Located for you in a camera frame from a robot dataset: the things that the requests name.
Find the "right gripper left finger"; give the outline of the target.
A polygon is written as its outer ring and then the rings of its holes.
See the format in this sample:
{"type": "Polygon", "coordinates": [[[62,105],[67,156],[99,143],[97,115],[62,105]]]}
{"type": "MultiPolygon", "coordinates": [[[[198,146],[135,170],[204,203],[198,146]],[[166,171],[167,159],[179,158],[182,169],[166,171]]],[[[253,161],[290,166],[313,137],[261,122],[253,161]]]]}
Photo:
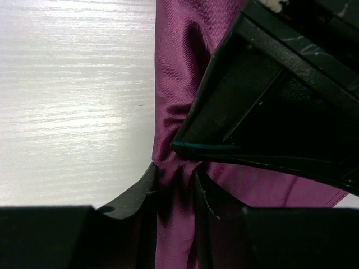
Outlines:
{"type": "Polygon", "coordinates": [[[1,208],[2,268],[154,268],[157,168],[100,208],[1,208]]]}

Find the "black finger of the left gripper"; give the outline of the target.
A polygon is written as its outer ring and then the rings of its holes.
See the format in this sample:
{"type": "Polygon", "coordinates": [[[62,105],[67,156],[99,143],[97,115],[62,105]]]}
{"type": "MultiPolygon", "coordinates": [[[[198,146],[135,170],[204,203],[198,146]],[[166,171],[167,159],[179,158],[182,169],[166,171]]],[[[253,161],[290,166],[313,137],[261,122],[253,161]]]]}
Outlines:
{"type": "Polygon", "coordinates": [[[273,13],[241,12],[171,146],[357,194],[358,75],[273,13]]]}

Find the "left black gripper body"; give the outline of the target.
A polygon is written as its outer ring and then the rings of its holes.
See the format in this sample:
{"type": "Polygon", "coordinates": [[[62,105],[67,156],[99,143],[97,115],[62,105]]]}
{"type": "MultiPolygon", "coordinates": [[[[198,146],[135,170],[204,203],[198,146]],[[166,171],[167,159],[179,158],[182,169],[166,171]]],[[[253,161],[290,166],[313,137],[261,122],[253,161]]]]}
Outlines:
{"type": "Polygon", "coordinates": [[[243,13],[358,95],[358,1],[248,1],[243,13]]]}

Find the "purple cloth napkin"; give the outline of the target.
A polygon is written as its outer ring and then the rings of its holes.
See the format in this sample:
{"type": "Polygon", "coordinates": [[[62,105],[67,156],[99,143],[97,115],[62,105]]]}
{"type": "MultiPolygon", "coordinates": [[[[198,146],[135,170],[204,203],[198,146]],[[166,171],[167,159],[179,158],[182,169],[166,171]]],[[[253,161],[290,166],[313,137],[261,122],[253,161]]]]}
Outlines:
{"type": "MultiPolygon", "coordinates": [[[[187,116],[209,59],[243,1],[157,1],[153,162],[163,192],[156,268],[197,268],[191,175],[197,163],[170,148],[187,116]]],[[[251,207],[335,207],[344,191],[274,171],[205,164],[209,176],[251,207]]]]}

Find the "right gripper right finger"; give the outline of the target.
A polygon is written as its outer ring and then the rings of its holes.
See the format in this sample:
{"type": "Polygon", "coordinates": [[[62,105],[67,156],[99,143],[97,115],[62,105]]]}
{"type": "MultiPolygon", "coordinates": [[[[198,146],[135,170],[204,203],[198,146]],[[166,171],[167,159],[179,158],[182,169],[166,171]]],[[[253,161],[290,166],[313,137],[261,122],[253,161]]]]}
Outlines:
{"type": "Polygon", "coordinates": [[[357,268],[358,211],[252,208],[195,171],[200,268],[357,268]]]}

